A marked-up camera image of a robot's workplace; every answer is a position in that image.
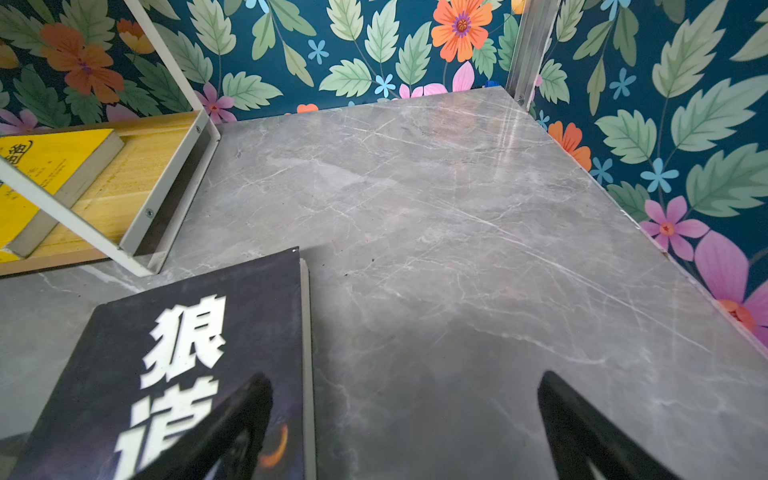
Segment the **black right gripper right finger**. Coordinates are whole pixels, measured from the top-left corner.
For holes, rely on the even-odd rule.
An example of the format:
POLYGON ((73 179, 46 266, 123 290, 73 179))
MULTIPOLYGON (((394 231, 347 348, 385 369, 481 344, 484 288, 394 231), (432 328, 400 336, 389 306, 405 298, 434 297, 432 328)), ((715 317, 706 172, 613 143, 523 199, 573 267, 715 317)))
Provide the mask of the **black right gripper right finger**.
POLYGON ((676 479, 562 377, 546 371, 539 411, 560 479, 676 479))

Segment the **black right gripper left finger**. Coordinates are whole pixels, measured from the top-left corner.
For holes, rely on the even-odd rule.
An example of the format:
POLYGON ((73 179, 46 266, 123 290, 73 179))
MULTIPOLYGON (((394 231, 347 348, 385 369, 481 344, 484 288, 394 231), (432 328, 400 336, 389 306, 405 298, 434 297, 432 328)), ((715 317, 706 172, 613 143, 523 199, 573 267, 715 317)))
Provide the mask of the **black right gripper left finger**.
POLYGON ((273 388, 253 375, 136 479, 250 479, 270 420, 273 388))

